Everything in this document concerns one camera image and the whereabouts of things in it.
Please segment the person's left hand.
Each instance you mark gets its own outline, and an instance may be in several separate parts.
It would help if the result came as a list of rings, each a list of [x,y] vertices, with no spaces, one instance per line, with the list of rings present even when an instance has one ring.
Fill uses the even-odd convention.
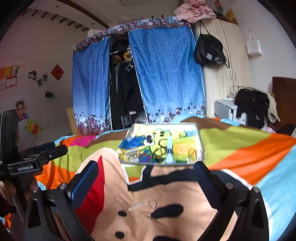
[[[25,192],[26,200],[29,201],[32,190],[38,186],[38,182],[34,177],[31,184],[30,184],[30,191]],[[12,196],[16,195],[16,188],[10,181],[1,181],[0,182],[0,189],[2,197],[8,202],[8,204],[14,206],[14,202],[12,200]]]

